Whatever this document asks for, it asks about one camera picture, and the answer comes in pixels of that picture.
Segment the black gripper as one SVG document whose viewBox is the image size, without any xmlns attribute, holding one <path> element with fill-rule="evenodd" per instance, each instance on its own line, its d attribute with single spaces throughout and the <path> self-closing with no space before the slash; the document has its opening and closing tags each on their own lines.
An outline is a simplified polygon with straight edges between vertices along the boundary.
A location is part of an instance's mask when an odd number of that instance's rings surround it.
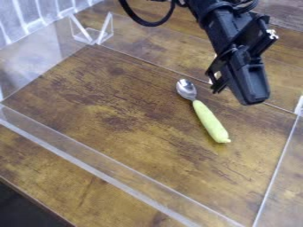
<svg viewBox="0 0 303 227">
<path fill-rule="evenodd" d="M 214 93 L 226 87 L 244 106 L 270 98 L 262 54 L 278 40 L 276 32 L 252 12 L 259 0 L 186 0 L 207 33 L 216 57 L 206 71 Z"/>
</svg>

